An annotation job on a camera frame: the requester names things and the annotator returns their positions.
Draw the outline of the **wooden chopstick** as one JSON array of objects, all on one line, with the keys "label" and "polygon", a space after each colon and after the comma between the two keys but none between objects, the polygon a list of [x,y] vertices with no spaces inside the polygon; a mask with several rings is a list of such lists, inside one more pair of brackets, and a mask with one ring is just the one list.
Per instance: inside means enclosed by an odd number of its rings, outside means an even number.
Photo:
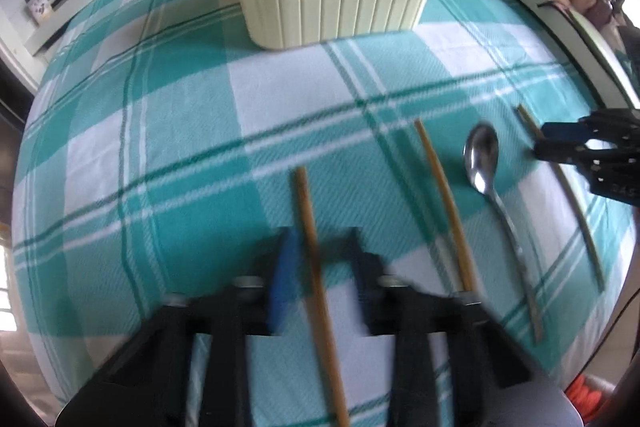
[{"label": "wooden chopstick", "polygon": [[440,198],[445,207],[452,238],[454,239],[454,246],[456,246],[459,275],[463,289],[477,294],[480,291],[480,285],[478,285],[472,251],[463,230],[458,206],[454,200],[454,193],[451,191],[444,167],[442,167],[442,163],[422,120],[416,118],[413,124],[416,132],[418,132],[428,165],[431,167]]},{"label": "wooden chopstick", "polygon": [[316,222],[314,222],[314,207],[312,207],[307,169],[304,166],[295,168],[294,184],[299,220],[302,225],[309,265],[312,290],[312,296],[310,297],[311,323],[314,331],[314,342],[319,352],[324,384],[329,392],[329,403],[335,415],[335,425],[349,426],[350,416],[341,377],[340,363],[338,363],[328,302],[326,301],[326,290],[322,279],[320,243]]},{"label": "wooden chopstick", "polygon": [[[544,137],[535,119],[528,113],[528,110],[523,104],[518,104],[518,106],[516,106],[516,113],[518,113],[518,116],[520,116],[521,121],[524,122],[529,134],[533,137],[534,140],[539,140]],[[558,180],[560,187],[562,187],[568,205],[570,205],[570,209],[574,212],[579,231],[580,233],[582,233],[582,238],[585,241],[588,257],[591,262],[591,268],[593,269],[593,274],[596,278],[599,291],[600,293],[603,293],[606,288],[604,270],[587,219],[582,212],[582,207],[580,207],[578,199],[572,187],[570,186],[570,182],[568,182],[567,177],[565,176],[564,171],[562,170],[560,165],[551,164],[551,169],[555,175],[555,178]]]}]

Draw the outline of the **stainless steel spoon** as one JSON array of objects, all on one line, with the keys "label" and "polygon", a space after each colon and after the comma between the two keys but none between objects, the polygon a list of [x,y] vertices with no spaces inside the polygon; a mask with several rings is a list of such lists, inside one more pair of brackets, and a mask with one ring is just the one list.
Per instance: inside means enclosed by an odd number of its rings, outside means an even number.
[{"label": "stainless steel spoon", "polygon": [[471,129],[463,147],[463,161],[470,184],[475,191],[488,200],[503,226],[504,234],[506,234],[514,254],[518,277],[523,287],[533,336],[536,343],[540,343],[544,339],[544,323],[542,323],[533,279],[529,273],[514,222],[506,212],[506,207],[504,207],[495,187],[499,161],[499,139],[492,124],[481,121]]}]

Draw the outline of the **light green cloth pad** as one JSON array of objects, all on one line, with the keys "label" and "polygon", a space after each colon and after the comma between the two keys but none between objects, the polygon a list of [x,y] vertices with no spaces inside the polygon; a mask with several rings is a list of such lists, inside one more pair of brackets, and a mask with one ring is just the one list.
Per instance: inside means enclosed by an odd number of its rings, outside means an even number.
[{"label": "light green cloth pad", "polygon": [[629,75],[605,38],[589,20],[576,10],[570,9],[567,16],[589,50],[589,56],[596,63],[596,70],[594,72],[586,71],[586,74],[604,106],[638,109],[639,95],[634,90]]}]

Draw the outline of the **pink cloth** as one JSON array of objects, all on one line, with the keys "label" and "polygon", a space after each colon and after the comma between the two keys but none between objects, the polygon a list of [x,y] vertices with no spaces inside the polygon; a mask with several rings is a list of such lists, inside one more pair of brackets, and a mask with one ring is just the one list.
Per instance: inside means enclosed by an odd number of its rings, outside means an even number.
[{"label": "pink cloth", "polygon": [[607,23],[613,12],[613,0],[570,0],[570,3],[595,25]]}]

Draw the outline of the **teal white checkered tablecloth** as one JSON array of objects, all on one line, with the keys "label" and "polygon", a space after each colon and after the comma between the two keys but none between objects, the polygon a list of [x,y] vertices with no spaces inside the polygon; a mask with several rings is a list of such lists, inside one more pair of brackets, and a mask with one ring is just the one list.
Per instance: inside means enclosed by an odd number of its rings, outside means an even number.
[{"label": "teal white checkered tablecloth", "polygon": [[[567,171],[603,263],[600,293],[574,212],[529,156],[516,106],[574,121],[596,101],[516,0],[427,0],[416,29],[283,52],[250,40],[236,0],[96,0],[70,23],[27,119],[12,249],[43,377],[67,403],[169,295],[211,294],[297,220],[307,169],[323,280],[352,423],[382,426],[387,338],[368,337],[338,253],[355,228],[390,269],[460,291],[457,256],[414,121],[446,171],[483,295],[561,386],[610,318],[637,244],[634,213]],[[481,121],[499,139],[495,181],[544,323],[536,343],[511,245],[466,176]]]}]

